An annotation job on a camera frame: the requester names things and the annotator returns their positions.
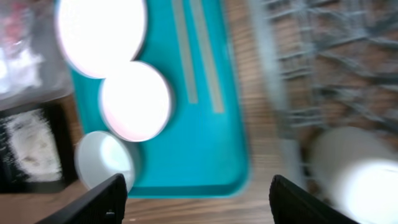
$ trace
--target dish rack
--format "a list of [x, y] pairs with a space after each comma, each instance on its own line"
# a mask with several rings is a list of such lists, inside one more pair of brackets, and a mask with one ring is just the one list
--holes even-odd
[[288, 176], [327, 200], [311, 175], [311, 139], [336, 126], [398, 149], [398, 1], [250, 0]]

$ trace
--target wire rack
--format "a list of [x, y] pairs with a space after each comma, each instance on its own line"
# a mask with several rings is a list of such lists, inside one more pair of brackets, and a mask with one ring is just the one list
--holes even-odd
[[307, 162], [324, 129], [357, 126], [398, 149], [398, 1], [249, 0], [289, 177], [321, 190]]

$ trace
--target blue tray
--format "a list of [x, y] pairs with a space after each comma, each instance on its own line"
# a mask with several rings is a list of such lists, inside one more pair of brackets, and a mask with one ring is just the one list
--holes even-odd
[[[153, 65], [170, 82], [176, 107], [167, 127], [156, 138], [139, 144], [143, 168], [128, 194], [131, 198], [228, 197], [242, 189], [248, 180], [249, 155], [223, 6], [219, 0], [203, 0], [224, 100], [224, 113], [218, 114], [213, 112], [189, 1], [184, 1], [183, 7], [198, 104], [188, 102], [172, 2], [148, 0], [147, 35], [138, 59]], [[98, 108], [101, 80], [89, 79], [71, 70], [84, 133], [107, 131]]]

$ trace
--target white bowl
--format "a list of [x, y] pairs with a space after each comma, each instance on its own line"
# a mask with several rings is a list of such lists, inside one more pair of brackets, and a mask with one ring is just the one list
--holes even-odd
[[77, 147], [76, 171], [87, 189], [96, 187], [114, 174], [123, 174], [129, 192], [136, 179], [136, 164], [131, 155], [112, 134], [94, 131], [87, 134]]
[[56, 21], [64, 57], [90, 78], [106, 78], [131, 61], [146, 25], [144, 0], [61, 0]]
[[101, 115], [110, 130], [127, 141], [154, 138], [166, 126], [172, 96], [162, 75], [144, 62], [129, 62], [106, 78], [99, 93]]

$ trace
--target wooden surface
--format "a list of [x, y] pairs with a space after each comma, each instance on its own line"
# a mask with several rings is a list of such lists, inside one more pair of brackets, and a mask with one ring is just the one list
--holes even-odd
[[[273, 223], [268, 202], [274, 174], [283, 174], [271, 108], [253, 40], [245, 0], [226, 0], [241, 87], [252, 177], [244, 192], [229, 199], [129, 199], [124, 223]], [[63, 99], [73, 141], [81, 138], [73, 98]], [[0, 195], [0, 223], [33, 223], [74, 201], [86, 190], [75, 182], [59, 194]]]

